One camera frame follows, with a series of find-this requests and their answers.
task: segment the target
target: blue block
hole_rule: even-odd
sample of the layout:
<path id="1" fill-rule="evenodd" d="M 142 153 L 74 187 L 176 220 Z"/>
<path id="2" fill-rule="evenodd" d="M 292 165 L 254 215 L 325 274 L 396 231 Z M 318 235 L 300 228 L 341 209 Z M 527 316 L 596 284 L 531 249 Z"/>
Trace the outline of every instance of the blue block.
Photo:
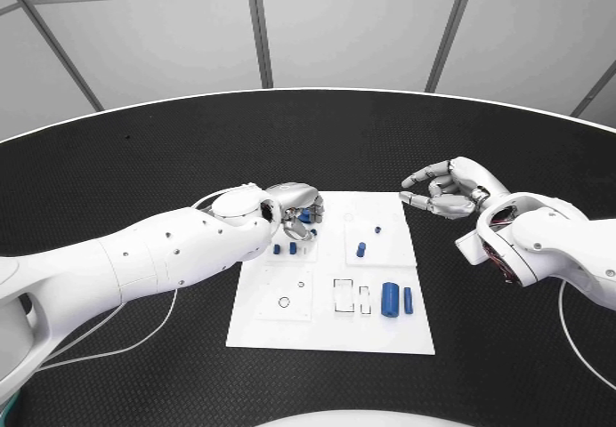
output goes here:
<path id="1" fill-rule="evenodd" d="M 360 258 L 364 258 L 365 253 L 367 253 L 367 244 L 361 242 L 360 246 L 357 247 L 357 256 Z"/>
<path id="2" fill-rule="evenodd" d="M 413 314 L 413 295 L 410 287 L 404 288 L 404 312 Z"/>
<path id="3" fill-rule="evenodd" d="M 388 318 L 397 318 L 401 311 L 401 289 L 396 283 L 383 284 L 381 314 Z"/>
<path id="4" fill-rule="evenodd" d="M 311 211 L 309 209 L 305 209 L 302 211 L 302 214 L 298 216 L 298 219 L 305 223 L 305 224 L 312 224 L 312 220 L 311 220 Z"/>

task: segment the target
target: robotic hand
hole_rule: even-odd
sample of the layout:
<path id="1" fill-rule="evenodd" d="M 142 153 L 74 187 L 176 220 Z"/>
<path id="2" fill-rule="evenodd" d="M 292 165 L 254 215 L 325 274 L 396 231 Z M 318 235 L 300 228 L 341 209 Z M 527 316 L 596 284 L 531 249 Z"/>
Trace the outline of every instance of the robotic hand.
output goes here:
<path id="1" fill-rule="evenodd" d="M 427 166 L 401 182 L 401 186 L 409 189 L 432 178 L 427 187 L 432 198 L 403 191 L 401 200 L 451 220 L 482 212 L 497 198 L 510 194 L 488 169 L 465 157 Z"/>
<path id="2" fill-rule="evenodd" d="M 472 265 L 491 259 L 508 283 L 564 279 L 599 305 L 616 310 L 616 219 L 590 221 L 559 198 L 510 194 L 472 160 L 426 167 L 401 183 L 430 183 L 432 198 L 403 191 L 401 200 L 449 219 L 479 212 L 476 229 L 456 241 Z"/>
<path id="3" fill-rule="evenodd" d="M 256 258 L 282 224 L 292 238 L 313 238 L 296 220 L 308 209 L 311 219 L 322 221 L 324 199 L 308 184 L 289 182 L 267 190 L 250 184 L 214 195 L 103 238 L 0 257 L 0 408 L 64 338 L 101 312 L 194 285 Z M 32 300 L 29 314 L 24 294 Z"/>

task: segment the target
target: black rubber mat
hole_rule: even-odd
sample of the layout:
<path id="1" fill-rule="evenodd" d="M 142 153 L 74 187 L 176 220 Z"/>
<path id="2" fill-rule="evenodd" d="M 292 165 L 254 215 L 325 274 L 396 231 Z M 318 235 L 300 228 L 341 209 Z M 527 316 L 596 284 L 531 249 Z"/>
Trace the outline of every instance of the black rubber mat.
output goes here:
<path id="1" fill-rule="evenodd" d="M 100 237 L 210 192 L 254 181 L 399 191 L 466 156 L 513 191 L 616 216 L 616 135 L 520 109 L 403 93 L 273 91 L 124 109 L 0 144 L 0 253 Z M 455 240 L 472 220 L 406 207 L 436 355 L 228 349 L 240 265 L 179 293 L 139 349 L 35 374 L 19 426 L 256 425 L 329 409 L 383 409 L 484 426 L 614 425 L 616 391 L 564 339 L 559 282 L 521 289 L 472 267 Z M 67 352 L 137 342 L 172 294 L 130 302 Z M 616 381 L 616 313 L 564 293 L 572 335 Z"/>

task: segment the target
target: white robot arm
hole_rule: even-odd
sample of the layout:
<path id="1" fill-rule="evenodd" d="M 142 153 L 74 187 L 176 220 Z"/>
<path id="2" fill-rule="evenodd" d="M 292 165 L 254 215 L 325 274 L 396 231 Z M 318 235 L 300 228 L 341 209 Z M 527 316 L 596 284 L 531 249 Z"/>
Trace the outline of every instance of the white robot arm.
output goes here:
<path id="1" fill-rule="evenodd" d="M 563 278 L 599 305 L 616 310 L 616 219 L 592 221 L 559 198 L 511 194 L 476 162 L 458 157 L 429 166 L 401 184 L 435 178 L 432 198 L 401 200 L 455 219 L 481 212 L 476 229 L 456 241 L 472 265 L 491 259 L 505 280 L 528 286 Z"/>
<path id="2" fill-rule="evenodd" d="M 308 209 L 321 222 L 324 214 L 318 190 L 295 182 L 267 190 L 250 184 L 204 210 L 197 207 L 49 252 L 0 258 L 0 404 L 84 322 L 257 257 L 282 224 L 292 237 L 312 239 L 296 216 Z M 24 294 L 32 300 L 28 315 L 18 299 Z"/>

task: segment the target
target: white paper sheet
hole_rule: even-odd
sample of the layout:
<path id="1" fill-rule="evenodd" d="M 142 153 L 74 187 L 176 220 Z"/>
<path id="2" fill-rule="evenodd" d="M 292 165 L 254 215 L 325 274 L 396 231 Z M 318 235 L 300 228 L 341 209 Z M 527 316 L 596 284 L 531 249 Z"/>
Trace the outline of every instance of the white paper sheet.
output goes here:
<path id="1" fill-rule="evenodd" d="M 273 244 L 282 253 L 273 254 L 272 247 L 244 262 L 227 346 L 435 354 L 399 194 L 321 194 L 326 211 L 324 223 L 312 224 L 316 240 L 296 242 L 292 255 L 292 240 L 279 230 Z M 367 243 L 364 258 L 355 255 L 360 242 Z M 381 315 L 386 282 L 401 289 L 397 318 Z M 404 313 L 404 287 L 413 291 L 412 315 Z"/>

